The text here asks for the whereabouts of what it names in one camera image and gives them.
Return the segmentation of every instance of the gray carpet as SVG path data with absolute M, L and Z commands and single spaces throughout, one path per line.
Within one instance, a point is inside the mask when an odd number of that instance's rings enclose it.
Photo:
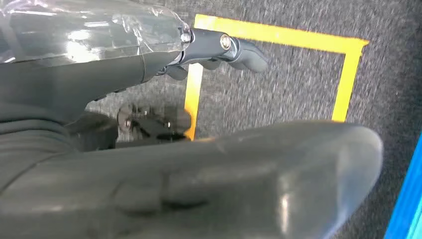
M 422 126 L 422 2 L 419 0 L 159 0 L 189 24 L 196 13 L 369 40 L 347 121 L 376 130 L 384 168 L 339 239 L 382 238 Z M 197 136 L 297 119 L 329 119 L 344 56 L 260 43 L 270 69 L 205 71 Z M 127 101 L 183 105 L 186 82 L 158 77 L 89 105 L 114 116 Z

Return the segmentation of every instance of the gray plastic housing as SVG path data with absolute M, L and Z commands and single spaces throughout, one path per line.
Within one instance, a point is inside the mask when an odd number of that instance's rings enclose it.
M 80 153 L 40 121 L 0 136 L 0 162 L 1 238 L 324 239 L 372 189 L 382 143 L 297 122 Z
M 87 103 L 151 79 L 179 54 L 151 52 L 54 67 L 39 61 L 0 64 L 0 109 L 24 105 L 49 112 L 55 121 L 71 122 Z
M 162 6 L 129 0 L 2 0 L 0 64 L 64 65 L 183 51 L 189 26 Z

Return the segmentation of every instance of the yellow tape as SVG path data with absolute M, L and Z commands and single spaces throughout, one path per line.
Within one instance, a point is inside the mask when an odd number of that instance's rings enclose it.
M 244 39 L 346 54 L 331 118 L 335 121 L 346 120 L 347 109 L 353 90 L 353 83 L 361 52 L 363 47 L 367 45 L 369 41 L 202 14 L 196 15 L 195 27 L 222 31 L 230 36 Z M 193 115 L 193 121 L 192 128 L 186 134 L 191 139 L 195 136 L 196 117 L 198 113 L 197 101 L 199 100 L 202 70 L 202 66 L 201 70 L 199 70 L 199 68 L 195 68 L 195 71 L 192 72 L 189 70 L 188 75 L 185 108 L 191 115 Z
M 199 95 L 201 92 L 202 72 L 204 68 L 196 63 L 189 65 L 188 81 L 186 86 L 185 110 L 191 115 L 191 128 L 185 132 L 189 139 L 195 138 L 195 129 L 197 126 Z
M 358 38 L 334 36 L 202 14 L 196 15 L 196 22 L 200 22 L 202 29 L 222 31 L 234 37 L 335 53 L 346 54 L 350 50 L 355 50 L 359 46 L 362 48 L 368 44 L 368 41 Z
M 335 98 L 334 110 L 331 119 L 333 121 L 345 122 L 347 110 L 349 108 L 350 97 L 353 91 L 353 84 L 356 77 L 359 59 L 362 47 L 356 51 L 346 54 L 341 71 L 340 82 L 337 87 L 337 96 Z

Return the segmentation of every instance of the yellow square outline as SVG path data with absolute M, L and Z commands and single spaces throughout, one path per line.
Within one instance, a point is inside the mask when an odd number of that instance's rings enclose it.
M 346 120 L 362 49 L 369 41 L 202 14 L 196 15 L 194 27 L 221 31 L 238 38 L 345 54 L 331 119 Z M 192 117 L 192 126 L 185 134 L 190 139 L 195 137 L 202 73 L 202 65 L 197 63 L 189 66 L 185 110 Z

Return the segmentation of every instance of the black plastic part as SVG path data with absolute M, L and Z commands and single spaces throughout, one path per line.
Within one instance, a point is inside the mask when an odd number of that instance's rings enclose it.
M 84 112 L 66 129 L 75 147 L 83 152 L 115 148 L 118 137 L 117 121 L 96 112 Z
M 189 113 L 174 106 L 145 107 L 125 104 L 117 114 L 117 121 L 120 129 L 131 133 L 135 141 L 142 140 L 136 145 L 184 140 L 184 132 L 191 127 Z
M 193 64 L 221 56 L 227 50 L 220 43 L 224 32 L 191 28 L 192 42 L 184 52 L 180 64 Z
M 126 91 L 126 90 L 127 90 L 127 88 L 123 88 L 123 89 L 120 89 L 120 90 L 118 90 L 118 91 L 115 91 L 115 93 L 124 92 L 124 91 Z
M 237 55 L 228 63 L 236 69 L 249 69 L 253 72 L 262 72 L 268 68 L 268 59 L 252 42 L 233 38 L 237 42 Z
M 221 61 L 220 60 L 217 60 L 217 59 L 211 59 L 211 60 L 208 60 L 208 61 L 202 61 L 202 62 L 200 62 L 200 64 L 205 69 L 210 70 L 210 71 L 213 71 L 213 70 L 217 69 L 220 66 Z
M 107 95 L 105 95 L 105 96 L 101 96 L 100 98 L 95 99 L 94 101 L 100 101 L 100 100 L 102 100 L 102 99 L 105 99 L 106 97 L 107 97 Z
M 188 72 L 181 66 L 169 67 L 166 74 L 177 81 L 182 81 L 188 76 Z
M 161 69 L 174 61 L 179 56 L 179 51 L 174 52 L 151 52 L 144 54 L 145 75 L 143 83 L 149 81 Z

